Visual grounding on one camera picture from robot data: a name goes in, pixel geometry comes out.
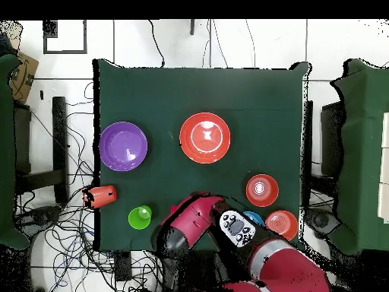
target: purple bowl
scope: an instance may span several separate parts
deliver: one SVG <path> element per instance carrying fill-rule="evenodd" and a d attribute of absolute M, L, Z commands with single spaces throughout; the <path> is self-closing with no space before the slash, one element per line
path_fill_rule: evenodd
<path fill-rule="evenodd" d="M 130 122 L 113 123 L 101 134 L 99 150 L 101 161 L 108 168 L 129 171 L 146 157 L 146 135 Z"/>

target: white tile floor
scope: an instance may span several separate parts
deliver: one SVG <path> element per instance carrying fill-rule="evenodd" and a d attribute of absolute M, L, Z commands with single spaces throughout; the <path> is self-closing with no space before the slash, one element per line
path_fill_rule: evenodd
<path fill-rule="evenodd" d="M 38 59 L 40 65 L 36 72 L 27 104 L 38 115 L 47 129 L 52 132 L 51 99 L 64 96 L 68 103 L 88 102 L 93 97 L 90 84 L 93 76 L 92 59 L 108 59 L 125 67 L 150 66 L 159 67 L 160 55 L 157 52 L 151 27 L 148 21 L 87 21 L 87 54 L 43 54 L 42 21 L 20 21 L 23 25 L 20 49 L 25 54 Z M 189 35 L 190 20 L 153 21 L 155 37 L 167 68 L 192 67 L 201 68 L 204 47 L 208 41 L 207 20 L 198 19 L 195 23 L 194 36 Z M 229 67 L 289 68 L 295 62 L 308 61 L 312 64 L 309 75 L 308 98 L 314 102 L 313 115 L 313 149 L 312 159 L 321 162 L 321 107 L 339 100 L 337 92 L 329 81 L 343 73 L 343 63 L 349 58 L 362 58 L 374 65 L 382 66 L 389 61 L 389 23 L 384 20 L 248 20 L 255 43 L 255 54 L 246 21 L 216 19 L 212 26 L 212 68 L 225 67 L 215 34 Z M 48 40 L 48 50 L 82 49 L 82 21 L 59 21 L 59 37 Z M 209 68 L 209 46 L 204 58 L 204 67 Z M 68 114 L 73 112 L 92 112 L 93 104 L 68 106 Z M 68 124 L 86 138 L 83 159 L 93 169 L 93 117 L 74 115 Z M 46 130 L 33 117 L 30 131 L 30 162 L 33 172 L 52 169 L 52 139 Z M 72 137 L 68 139 L 70 154 L 76 158 L 78 147 Z M 69 177 L 77 169 L 69 158 Z M 314 173 L 320 173 L 320 167 L 313 165 Z M 91 177 L 85 179 L 90 183 Z M 71 193 L 82 187 L 78 176 L 71 184 Z M 32 208 L 54 204 L 52 188 L 35 191 L 36 198 L 30 203 Z M 23 202 L 30 198 L 27 193 Z M 80 194 L 71 202 L 80 205 Z M 67 233 L 58 230 L 61 237 Z M 44 286 L 46 290 L 55 283 L 52 269 L 53 260 L 58 254 L 45 241 L 41 233 L 33 245 L 32 276 L 34 284 Z M 47 239 L 54 247 L 59 242 L 52 234 Z M 304 239 L 308 244 L 325 256 L 329 256 L 326 243 L 315 239 L 312 230 L 304 230 Z M 61 264 L 57 259 L 55 265 Z M 55 292 L 74 292 L 86 272 L 82 268 L 69 270 L 64 281 L 67 286 L 58 287 Z M 136 286 L 136 281 L 126 284 Z M 104 282 L 99 272 L 91 272 L 77 292 L 113 292 Z"/>

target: green cup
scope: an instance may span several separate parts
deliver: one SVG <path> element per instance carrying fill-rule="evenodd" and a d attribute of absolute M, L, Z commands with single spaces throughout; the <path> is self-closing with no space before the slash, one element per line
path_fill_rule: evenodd
<path fill-rule="evenodd" d="M 150 207 L 143 205 L 134 208 L 128 215 L 128 222 L 136 230 L 143 230 L 151 221 Z"/>

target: red plate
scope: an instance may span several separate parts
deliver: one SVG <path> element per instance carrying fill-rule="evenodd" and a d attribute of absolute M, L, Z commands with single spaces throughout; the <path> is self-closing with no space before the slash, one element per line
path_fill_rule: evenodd
<path fill-rule="evenodd" d="M 247 199 L 255 206 L 269 206 L 277 199 L 277 182 L 269 175 L 255 175 L 247 182 L 246 196 Z"/>
<path fill-rule="evenodd" d="M 184 153 L 197 163 L 213 163 L 228 151 L 228 125 L 212 113 L 198 113 L 187 119 L 179 133 Z"/>
<path fill-rule="evenodd" d="M 265 221 L 266 227 L 288 241 L 296 236 L 299 225 L 295 216 L 288 211 L 275 211 L 271 213 Z"/>

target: green table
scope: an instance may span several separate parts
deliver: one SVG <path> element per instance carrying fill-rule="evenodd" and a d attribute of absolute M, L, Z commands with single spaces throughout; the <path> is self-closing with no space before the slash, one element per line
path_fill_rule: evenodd
<path fill-rule="evenodd" d="M 100 185 L 114 185 L 118 193 L 116 202 L 96 213 L 95 247 L 150 250 L 156 225 L 193 191 L 232 196 L 264 217 L 278 209 L 298 217 L 302 78 L 308 64 L 293 67 L 118 68 L 95 60 L 95 180 L 99 182 L 100 172 Z M 229 126 L 231 145 L 216 163 L 195 163 L 179 147 L 182 123 L 199 112 L 215 113 Z M 144 162 L 125 173 L 110 170 L 98 155 L 100 133 L 119 121 L 138 125 L 148 140 Z M 251 205 L 245 197 L 245 185 L 257 173 L 271 175 L 279 185 L 277 200 L 266 208 Z M 128 224 L 129 211 L 139 205 L 153 211 L 144 230 Z M 214 248 L 206 237 L 200 244 Z"/>

